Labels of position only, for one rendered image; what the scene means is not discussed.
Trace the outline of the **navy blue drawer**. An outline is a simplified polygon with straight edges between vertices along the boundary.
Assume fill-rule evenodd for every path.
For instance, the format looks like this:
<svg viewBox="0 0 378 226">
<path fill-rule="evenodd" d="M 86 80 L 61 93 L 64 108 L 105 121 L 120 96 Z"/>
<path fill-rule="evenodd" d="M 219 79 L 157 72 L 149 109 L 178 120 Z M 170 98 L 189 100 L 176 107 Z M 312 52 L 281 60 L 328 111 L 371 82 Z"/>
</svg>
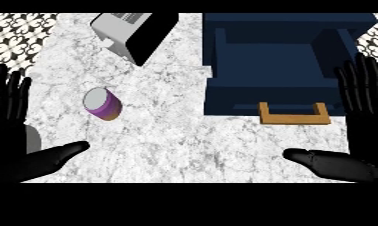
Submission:
<svg viewBox="0 0 378 226">
<path fill-rule="evenodd" d="M 310 114 L 322 102 L 333 116 L 344 114 L 334 69 L 353 58 L 349 31 L 325 29 L 309 43 L 231 43 L 214 35 L 216 62 L 207 79 L 204 113 L 256 116 L 257 105 L 276 114 Z"/>
</svg>

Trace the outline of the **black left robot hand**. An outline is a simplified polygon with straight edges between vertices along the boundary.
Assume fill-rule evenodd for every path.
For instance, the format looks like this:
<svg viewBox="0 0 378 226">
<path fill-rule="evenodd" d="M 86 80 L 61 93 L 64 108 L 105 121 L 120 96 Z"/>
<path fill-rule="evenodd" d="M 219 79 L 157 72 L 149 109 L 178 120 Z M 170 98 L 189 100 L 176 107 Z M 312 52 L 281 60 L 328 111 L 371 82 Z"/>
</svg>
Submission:
<svg viewBox="0 0 378 226">
<path fill-rule="evenodd" d="M 0 64 L 0 183 L 21 183 L 61 170 L 90 148 L 77 141 L 42 151 L 27 152 L 27 112 L 31 78 L 9 72 Z"/>
</svg>

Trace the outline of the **purple can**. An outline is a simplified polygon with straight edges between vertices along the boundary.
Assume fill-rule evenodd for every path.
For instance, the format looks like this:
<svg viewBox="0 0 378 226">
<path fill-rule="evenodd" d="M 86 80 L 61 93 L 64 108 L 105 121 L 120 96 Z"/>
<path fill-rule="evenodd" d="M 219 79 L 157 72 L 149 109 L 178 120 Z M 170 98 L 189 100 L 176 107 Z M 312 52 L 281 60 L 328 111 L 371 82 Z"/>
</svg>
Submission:
<svg viewBox="0 0 378 226">
<path fill-rule="evenodd" d="M 123 104 L 113 92 L 102 87 L 90 89 L 83 98 L 83 105 L 92 115 L 113 121 L 121 113 Z"/>
</svg>

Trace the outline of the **grey and black appliance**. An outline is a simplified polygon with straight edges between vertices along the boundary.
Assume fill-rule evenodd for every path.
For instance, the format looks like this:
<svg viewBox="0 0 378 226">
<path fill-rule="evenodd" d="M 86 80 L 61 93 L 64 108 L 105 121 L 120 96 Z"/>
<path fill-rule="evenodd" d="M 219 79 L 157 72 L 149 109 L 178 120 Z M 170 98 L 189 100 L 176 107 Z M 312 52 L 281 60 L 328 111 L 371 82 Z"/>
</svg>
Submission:
<svg viewBox="0 0 378 226">
<path fill-rule="evenodd" d="M 108 50 L 135 65 L 142 66 L 179 22 L 179 14 L 101 13 L 90 27 L 102 40 L 114 44 Z"/>
</svg>

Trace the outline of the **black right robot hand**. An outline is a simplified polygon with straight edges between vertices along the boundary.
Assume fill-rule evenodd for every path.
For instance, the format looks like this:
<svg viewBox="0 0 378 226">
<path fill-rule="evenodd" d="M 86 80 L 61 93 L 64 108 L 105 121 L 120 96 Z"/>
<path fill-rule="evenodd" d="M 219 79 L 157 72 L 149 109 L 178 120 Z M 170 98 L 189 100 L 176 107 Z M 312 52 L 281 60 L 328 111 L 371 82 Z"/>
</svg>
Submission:
<svg viewBox="0 0 378 226">
<path fill-rule="evenodd" d="M 378 183 L 378 61 L 356 54 L 336 68 L 346 111 L 349 152 L 288 148 L 282 156 L 325 179 Z"/>
</svg>

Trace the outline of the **navy blue cabinet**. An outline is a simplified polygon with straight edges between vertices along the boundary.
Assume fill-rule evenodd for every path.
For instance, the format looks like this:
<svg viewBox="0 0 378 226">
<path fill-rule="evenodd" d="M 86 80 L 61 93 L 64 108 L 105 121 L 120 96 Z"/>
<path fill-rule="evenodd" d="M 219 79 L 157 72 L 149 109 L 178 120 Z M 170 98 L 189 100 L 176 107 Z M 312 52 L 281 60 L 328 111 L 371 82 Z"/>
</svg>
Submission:
<svg viewBox="0 0 378 226">
<path fill-rule="evenodd" d="M 378 23 L 372 13 L 204 13 L 203 64 L 211 65 L 216 30 L 231 43 L 310 43 L 325 29 L 344 29 L 356 40 Z"/>
</svg>

